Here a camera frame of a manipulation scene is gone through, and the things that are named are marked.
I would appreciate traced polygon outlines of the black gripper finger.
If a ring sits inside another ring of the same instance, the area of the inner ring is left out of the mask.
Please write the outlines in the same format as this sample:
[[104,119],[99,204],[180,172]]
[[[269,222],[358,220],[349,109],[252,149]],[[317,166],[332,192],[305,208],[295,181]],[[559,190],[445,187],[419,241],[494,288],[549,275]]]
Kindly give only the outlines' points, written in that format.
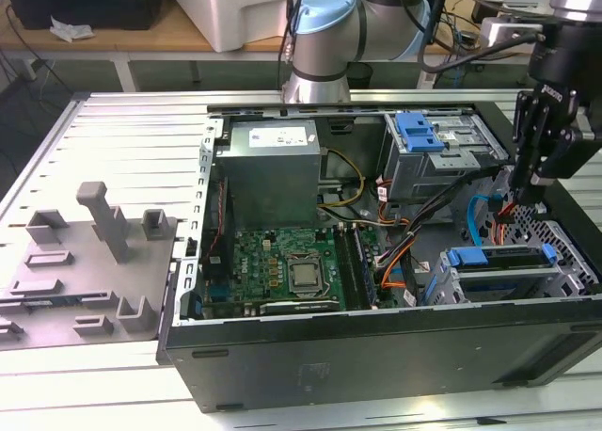
[[569,179],[601,149],[601,105],[567,90],[549,107],[544,125],[540,176]]
[[543,187],[531,179],[541,163],[541,136],[548,107],[533,91],[522,90],[515,101],[513,142],[515,163],[510,178],[514,203],[535,203],[541,199]]

